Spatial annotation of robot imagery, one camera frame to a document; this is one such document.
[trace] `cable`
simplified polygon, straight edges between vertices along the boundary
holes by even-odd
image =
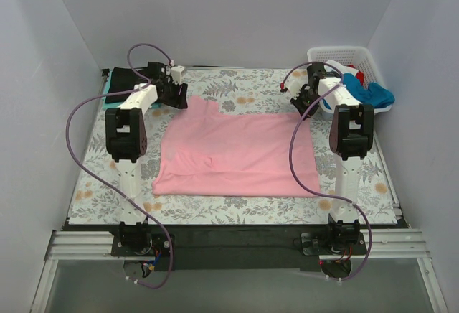
[[[131,52],[137,48],[137,47],[140,47],[140,46],[148,46],[148,47],[153,47],[155,49],[157,49],[159,52],[161,52],[164,56],[166,56],[166,58],[168,59],[169,61],[169,64],[170,66],[173,66],[174,65],[174,61],[162,50],[160,49],[159,47],[157,47],[156,45],[153,45],[153,44],[149,44],[149,43],[145,43],[145,42],[142,42],[142,43],[139,43],[139,44],[135,44],[134,46],[132,46],[129,51],[128,51],[128,64],[129,64],[129,67],[132,69],[132,71],[140,78],[143,78],[144,80],[146,80],[146,85],[144,85],[142,88],[145,89],[147,88],[150,84],[151,84],[151,80],[149,78],[147,78],[146,76],[142,75],[139,73],[139,71],[137,71],[134,66],[132,65],[131,63]],[[124,90],[123,92],[117,92],[117,93],[108,93],[108,94],[101,94],[101,95],[97,95],[97,96],[94,96],[92,98],[88,98],[84,101],[82,101],[81,103],[79,103],[73,110],[72,112],[70,112],[70,115],[69,115],[69,118],[67,119],[67,124],[65,126],[65,141],[67,142],[67,149],[69,150],[69,153],[70,153],[70,156],[72,157],[73,161],[75,161],[75,163],[78,165],[79,168],[81,168],[83,171],[85,171],[86,173],[88,173],[91,177],[93,177],[94,179],[98,180],[99,182],[103,183],[104,185],[108,186],[109,188],[111,188],[113,191],[117,192],[121,197],[123,197],[124,199],[126,199],[132,206],[134,206],[135,209],[137,209],[138,211],[142,212],[147,218],[150,218],[152,221],[154,221],[159,227],[160,229],[162,229],[162,231],[164,232],[164,234],[166,235],[166,239],[167,241],[169,242],[169,252],[170,252],[170,258],[169,258],[169,267],[167,269],[167,274],[166,276],[164,277],[163,281],[158,284],[158,285],[152,285],[152,284],[149,284],[149,283],[146,283],[146,282],[142,282],[142,281],[139,281],[137,279],[132,279],[130,278],[129,276],[126,277],[126,279],[130,279],[131,281],[134,281],[134,283],[138,283],[138,284],[141,284],[143,286],[147,286],[148,288],[151,288],[151,289],[158,289],[158,288],[161,288],[166,282],[167,280],[169,279],[170,275],[171,275],[171,272],[172,272],[172,267],[174,265],[174,250],[172,248],[172,239],[171,239],[171,236],[169,235],[169,232],[167,231],[166,227],[164,227],[164,225],[162,223],[160,223],[157,219],[155,219],[152,215],[150,215],[148,212],[146,212],[144,209],[142,209],[140,206],[138,206],[131,198],[129,198],[124,192],[122,192],[120,189],[118,189],[117,187],[115,187],[114,185],[112,185],[111,183],[107,182],[106,180],[102,179],[101,177],[99,177],[98,175],[96,175],[96,173],[94,172],[91,172],[78,158],[77,156],[75,155],[73,149],[72,149],[72,145],[70,143],[70,123],[72,121],[72,118],[73,116],[75,115],[75,113],[82,107],[84,106],[86,103],[89,103],[90,101],[93,101],[93,100],[97,100],[97,99],[101,99],[101,98],[105,98],[105,97],[108,97],[108,96],[116,96],[116,95],[125,95],[125,94],[128,94],[128,93],[135,93],[135,92],[138,92],[140,89],[132,89],[132,90]]]
[[[145,271],[143,263],[141,263],[141,269],[142,269],[142,278],[146,279],[151,274],[151,271],[148,272],[148,269]]]
[[[349,255],[346,258],[346,261],[350,260],[352,256],[352,246],[349,246]]]
[[[140,253],[140,252],[134,252],[137,256],[144,256],[146,254],[148,254],[150,251],[151,251],[151,248],[153,247],[153,240],[150,239],[150,248],[143,252],[143,253]]]
[[[161,252],[157,255],[155,261],[153,262],[153,266],[156,266],[156,264],[158,263],[160,257],[161,257]]]
[[[359,211],[359,213],[363,217],[363,219],[365,220],[366,227],[368,228],[368,236],[369,236],[368,248],[366,250],[366,254],[365,254],[364,260],[361,262],[360,266],[357,268],[357,270],[355,270],[355,272],[353,274],[350,274],[349,276],[347,276],[347,277],[345,277],[343,279],[335,279],[337,281],[346,281],[348,279],[354,278],[365,267],[365,264],[368,261],[368,257],[370,255],[370,252],[372,250],[372,245],[373,245],[372,227],[370,226],[370,222],[368,221],[368,218],[366,217],[364,211],[355,202],[352,202],[352,200],[350,200],[349,198],[345,198],[345,197],[338,196],[338,195],[329,195],[329,194],[326,194],[326,193],[316,192],[316,191],[311,190],[309,187],[305,186],[301,182],[301,180],[298,178],[298,175],[296,175],[295,169],[293,168],[293,144],[295,143],[296,134],[298,133],[298,129],[300,128],[301,123],[303,122],[305,117],[308,115],[309,111],[320,100],[323,100],[327,95],[331,94],[334,90],[338,89],[338,87],[340,87],[340,85],[343,83],[343,77],[344,76],[343,76],[343,73],[339,69],[337,69],[333,65],[330,65],[330,64],[325,63],[325,62],[320,62],[320,61],[305,62],[303,64],[297,65],[292,70],[290,70],[290,72],[285,76],[283,83],[285,83],[287,81],[288,77],[290,76],[290,74],[293,71],[295,71],[296,69],[298,69],[299,67],[303,67],[304,65],[311,65],[311,64],[314,64],[314,63],[321,63],[323,65],[331,67],[333,70],[335,70],[339,74],[341,80],[339,81],[339,84],[335,85],[333,88],[329,89],[326,93],[324,93],[323,95],[321,95],[317,99],[315,99],[314,102],[312,102],[312,104],[310,104],[309,107],[306,109],[305,113],[303,113],[303,115],[300,117],[299,121],[296,124],[295,130],[293,131],[292,139],[290,141],[290,148],[288,150],[288,162],[289,162],[289,165],[290,165],[290,171],[292,172],[293,178],[295,178],[295,181],[304,190],[306,190],[307,192],[309,192],[309,193],[311,193],[312,195],[315,195],[315,196],[333,198],[335,200],[343,200],[344,202],[347,202],[347,203],[351,204],[353,207],[355,207]]]

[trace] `floral tablecloth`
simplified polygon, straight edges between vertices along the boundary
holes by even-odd
[[[228,114],[290,113],[289,97],[279,92],[286,70],[189,69],[184,82],[189,96],[217,101]],[[293,73],[306,80],[305,70]],[[105,111],[99,110],[84,163],[96,174],[118,184],[115,162],[105,150]],[[153,195],[151,183],[160,164],[160,141],[177,110],[163,106],[145,116],[148,150],[141,159],[141,200],[147,211],[166,224],[316,224],[327,223],[331,201],[296,197],[209,197]],[[331,122],[317,113],[311,120],[316,166],[322,192],[333,192],[333,154],[328,147]],[[370,223],[396,223],[393,199],[376,145],[364,161],[358,204]],[[70,224],[117,224],[120,215],[117,193],[82,172],[69,211]]]

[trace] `glass panel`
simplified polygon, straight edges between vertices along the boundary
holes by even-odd
[[[416,259],[370,259],[342,284],[293,269],[175,271],[159,290],[124,277],[122,261],[60,261],[47,312],[433,312]]]

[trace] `white plastic housing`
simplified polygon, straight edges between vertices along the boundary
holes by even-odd
[[[136,85],[135,88],[145,87],[146,84]],[[142,115],[145,116],[146,111],[151,104],[158,100],[158,93],[155,85],[150,85],[147,88],[141,89],[136,93],[132,93],[124,103],[120,105],[122,110],[130,110],[132,108],[140,108]],[[137,205],[143,207],[143,202],[140,199],[141,193],[141,157],[137,162],[131,160],[120,160],[116,164],[118,177],[120,178],[119,187],[129,198]],[[137,222],[142,223],[146,216],[135,209],[128,201],[124,200],[121,203],[120,221],[126,225],[135,225]]]
[[[334,159],[336,165],[335,193],[338,196],[356,200],[363,160],[359,157],[349,157],[344,161],[336,154]],[[342,220],[344,223],[352,223],[359,219],[357,209],[343,200],[333,200],[330,216],[336,222]]]
[[[305,83],[301,83],[299,80],[289,80],[285,83],[285,87],[288,89],[288,92],[296,99],[300,95],[301,88]]]
[[[323,78],[318,83],[318,94],[323,95],[332,89],[335,85],[339,84],[339,78]],[[346,104],[348,106],[358,106],[360,101],[355,99],[344,85],[334,90],[326,97],[327,104],[330,105],[331,110],[335,111],[335,106]]]
[[[171,76],[176,85],[181,85],[185,72],[186,68],[181,65],[176,65],[175,67],[171,68]]]

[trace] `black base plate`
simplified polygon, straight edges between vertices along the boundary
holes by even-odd
[[[324,235],[318,235],[317,233],[302,233],[301,245],[303,254],[305,256],[336,255],[337,252],[333,252],[330,245],[324,244],[324,240],[326,240]],[[352,246],[352,254],[359,256],[366,254],[366,245],[362,233],[359,234],[358,243]]]
[[[328,233],[327,225],[166,225],[174,240],[174,268],[177,270],[216,270],[254,268],[299,268],[320,271],[318,256],[305,256],[301,235]],[[404,225],[392,226],[403,228]],[[157,225],[149,225],[152,235],[162,235]],[[387,229],[388,225],[373,225],[372,229]],[[118,234],[118,225],[70,225],[65,231],[108,231]],[[115,237],[112,256],[137,257],[131,250],[118,247]],[[364,254],[357,246],[353,254]],[[168,259],[159,261],[155,271],[165,271]]]
[[[340,277],[343,279],[351,274],[352,263],[351,261],[322,261],[321,268],[325,275],[329,275],[335,279]]]
[[[174,235],[171,235],[172,239],[172,245],[174,245],[175,237]],[[152,247],[151,249],[146,249],[145,251],[142,252],[133,252],[129,247],[123,247],[121,245],[120,239],[118,236],[114,236],[113,238],[113,244],[112,244],[112,251],[111,255],[113,257],[139,257],[142,258],[144,257],[145,259],[147,258],[152,258],[156,255],[155,250],[161,252],[161,257],[169,257],[170,256],[170,248],[167,246],[167,239],[164,234],[151,234],[151,242],[152,242]]]

